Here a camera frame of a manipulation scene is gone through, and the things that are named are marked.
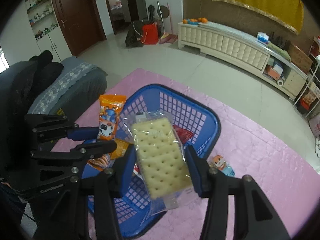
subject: red bag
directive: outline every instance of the red bag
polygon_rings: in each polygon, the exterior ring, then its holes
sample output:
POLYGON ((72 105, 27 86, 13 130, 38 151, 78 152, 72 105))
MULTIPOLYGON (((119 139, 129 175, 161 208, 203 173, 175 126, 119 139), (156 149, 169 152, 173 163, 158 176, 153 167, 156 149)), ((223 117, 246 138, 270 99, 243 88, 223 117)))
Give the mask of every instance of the red bag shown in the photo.
POLYGON ((154 45, 158 43, 158 28, 157 23, 146 24, 142 27, 143 37, 141 38, 141 43, 154 45))

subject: brown wooden door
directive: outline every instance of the brown wooden door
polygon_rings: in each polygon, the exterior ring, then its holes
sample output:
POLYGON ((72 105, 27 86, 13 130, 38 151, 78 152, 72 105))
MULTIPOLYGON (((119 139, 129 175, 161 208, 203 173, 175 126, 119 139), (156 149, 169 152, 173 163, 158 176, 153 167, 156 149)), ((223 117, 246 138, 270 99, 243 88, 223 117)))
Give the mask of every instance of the brown wooden door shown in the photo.
POLYGON ((92 0, 52 0, 57 20, 73 55, 105 39, 92 0))

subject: white cabinet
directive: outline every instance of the white cabinet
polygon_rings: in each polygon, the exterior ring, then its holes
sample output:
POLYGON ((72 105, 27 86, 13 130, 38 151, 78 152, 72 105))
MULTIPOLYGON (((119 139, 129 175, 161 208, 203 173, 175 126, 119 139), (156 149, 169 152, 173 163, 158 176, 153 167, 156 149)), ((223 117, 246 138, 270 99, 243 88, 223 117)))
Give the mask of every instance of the white cabinet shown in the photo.
POLYGON ((55 28, 48 35, 61 61, 72 56, 60 27, 55 28))
POLYGON ((47 35, 37 41, 37 43, 41 52, 48 50, 52 53, 52 62, 61 62, 65 58, 72 56, 60 27, 57 27, 49 32, 47 35))
POLYGON ((43 36, 39 41, 37 41, 37 43, 41 52, 48 50, 52 53, 53 55, 52 62, 61 62, 56 50, 53 47, 53 44, 49 38, 49 35, 43 36))

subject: white floor tile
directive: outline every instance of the white floor tile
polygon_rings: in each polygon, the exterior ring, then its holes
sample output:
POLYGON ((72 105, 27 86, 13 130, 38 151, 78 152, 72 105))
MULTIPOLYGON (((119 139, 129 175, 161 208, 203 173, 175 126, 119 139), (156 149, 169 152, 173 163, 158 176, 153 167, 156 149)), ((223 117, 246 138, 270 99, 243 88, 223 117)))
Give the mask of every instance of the white floor tile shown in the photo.
POLYGON ((182 82, 231 106, 283 140, 320 172, 315 138, 287 96, 258 77, 199 49, 177 43, 126 48, 126 32, 108 37, 85 51, 80 58, 108 73, 108 89, 137 68, 182 82))

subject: pink tablecloth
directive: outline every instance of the pink tablecloth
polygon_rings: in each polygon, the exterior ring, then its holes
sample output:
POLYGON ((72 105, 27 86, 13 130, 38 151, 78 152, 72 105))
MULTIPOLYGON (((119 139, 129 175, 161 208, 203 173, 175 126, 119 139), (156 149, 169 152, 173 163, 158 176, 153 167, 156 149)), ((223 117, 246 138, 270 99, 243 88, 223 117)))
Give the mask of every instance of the pink tablecloth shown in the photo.
MULTIPOLYGON (((139 88, 159 83, 171 87, 212 108, 221 120, 222 131, 212 154, 224 156, 236 177, 254 177, 284 222, 290 236, 300 229, 316 207, 320 176, 296 152, 269 131, 220 101, 164 76, 137 69, 108 94, 131 96, 139 88)), ((77 120, 80 126, 98 126, 99 102, 77 120)), ((61 139, 55 151, 68 151, 80 142, 61 139)), ((141 239, 199 239, 207 200, 197 200, 167 214, 141 239)), ((227 239, 233 236, 234 212, 230 200, 227 239)))

